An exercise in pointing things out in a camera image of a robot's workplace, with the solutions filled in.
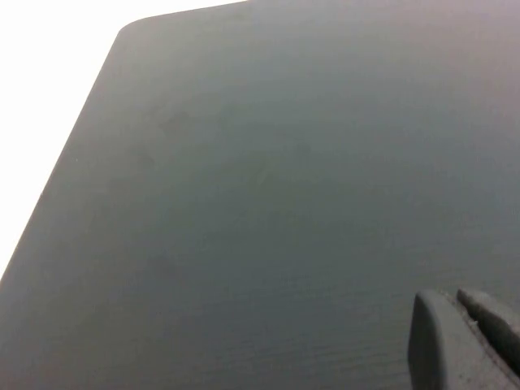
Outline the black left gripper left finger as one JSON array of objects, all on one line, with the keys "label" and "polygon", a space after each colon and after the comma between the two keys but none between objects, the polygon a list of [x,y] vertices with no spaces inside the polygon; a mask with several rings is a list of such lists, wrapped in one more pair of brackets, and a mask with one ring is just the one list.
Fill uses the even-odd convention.
[{"label": "black left gripper left finger", "polygon": [[422,290],[414,298],[408,343],[412,388],[518,389],[519,376],[495,355],[456,295]]}]

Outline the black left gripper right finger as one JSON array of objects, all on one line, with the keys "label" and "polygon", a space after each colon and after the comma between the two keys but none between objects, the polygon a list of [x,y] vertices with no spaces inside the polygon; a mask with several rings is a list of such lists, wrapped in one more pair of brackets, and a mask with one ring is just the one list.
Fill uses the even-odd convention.
[{"label": "black left gripper right finger", "polygon": [[495,355],[518,377],[519,313],[481,290],[459,288],[456,297]]}]

